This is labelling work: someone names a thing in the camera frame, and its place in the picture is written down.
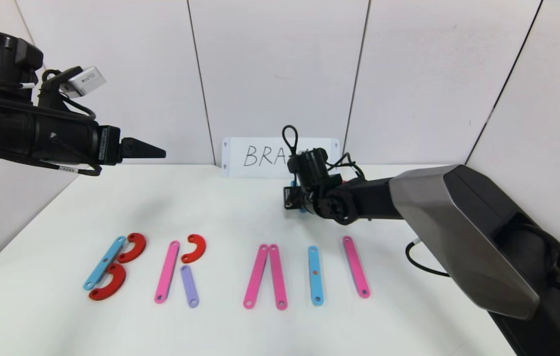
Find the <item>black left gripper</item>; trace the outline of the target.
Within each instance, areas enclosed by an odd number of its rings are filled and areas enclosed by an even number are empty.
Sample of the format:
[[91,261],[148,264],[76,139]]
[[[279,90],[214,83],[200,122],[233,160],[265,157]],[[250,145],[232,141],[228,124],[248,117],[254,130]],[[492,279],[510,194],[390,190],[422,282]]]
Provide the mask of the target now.
[[115,165],[125,159],[161,159],[167,152],[82,114],[34,114],[34,158],[54,164]]

